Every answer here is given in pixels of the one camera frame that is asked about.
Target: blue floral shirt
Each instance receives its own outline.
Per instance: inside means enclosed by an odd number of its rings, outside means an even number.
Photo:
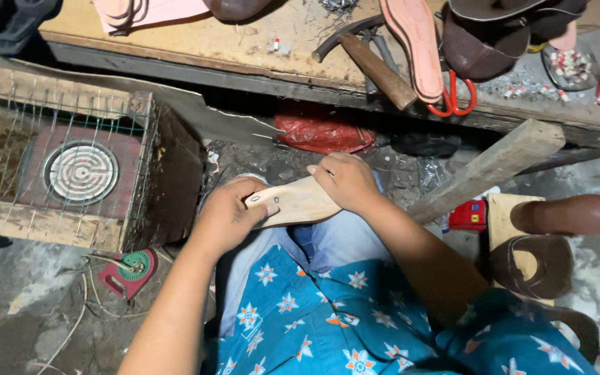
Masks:
[[[531,303],[492,289],[434,332],[402,273],[379,260],[307,273],[274,245],[250,271],[216,374],[596,374]]]

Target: dirty floor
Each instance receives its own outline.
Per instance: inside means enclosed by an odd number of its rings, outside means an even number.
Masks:
[[[219,154],[217,165],[208,164],[207,191],[241,173],[256,173],[269,183],[281,185],[308,175],[305,166],[321,155],[295,149],[271,149],[226,142],[212,142],[208,150]],[[390,148],[362,154],[379,174],[386,193],[401,207],[420,198],[418,166],[414,158],[400,156]],[[455,170],[473,155],[460,153],[449,161]],[[562,198],[586,192],[600,193],[600,159],[574,166],[524,175],[501,186],[504,192]],[[455,248],[477,248],[477,237],[452,232],[446,241]],[[600,325],[600,236],[570,240],[576,257],[575,290],[559,301],[587,313]],[[175,248],[168,248],[175,255]],[[66,375],[115,374],[126,348],[149,310],[171,264],[159,258],[159,269],[144,289],[127,306],[96,280],[102,260],[89,263],[82,257],[87,249],[48,243],[14,240],[0,249],[0,375],[37,374],[39,363],[47,362],[85,312],[75,332],[52,362]],[[104,312],[97,303],[89,272]],[[83,300],[87,280],[87,302]],[[60,374],[48,368],[44,374]],[[597,362],[600,371],[600,359]]]

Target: hammer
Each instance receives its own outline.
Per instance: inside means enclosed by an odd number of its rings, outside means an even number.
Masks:
[[[321,63],[325,56],[340,43],[354,62],[390,98],[393,104],[398,109],[404,110],[418,98],[418,95],[399,74],[388,67],[354,35],[360,30],[382,25],[384,22],[383,15],[376,15],[342,27],[316,48],[311,55],[316,62]]]

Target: small red box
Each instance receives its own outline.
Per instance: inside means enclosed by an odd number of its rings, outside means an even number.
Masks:
[[[457,206],[448,217],[448,227],[451,230],[483,231],[488,227],[485,223],[487,210],[485,200],[471,200]]]

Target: cigarette butt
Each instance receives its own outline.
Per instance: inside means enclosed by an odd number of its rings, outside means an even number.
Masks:
[[[571,101],[571,98],[569,98],[569,96],[566,95],[566,93],[564,91],[559,90],[558,94],[562,101],[564,101],[564,102]]]

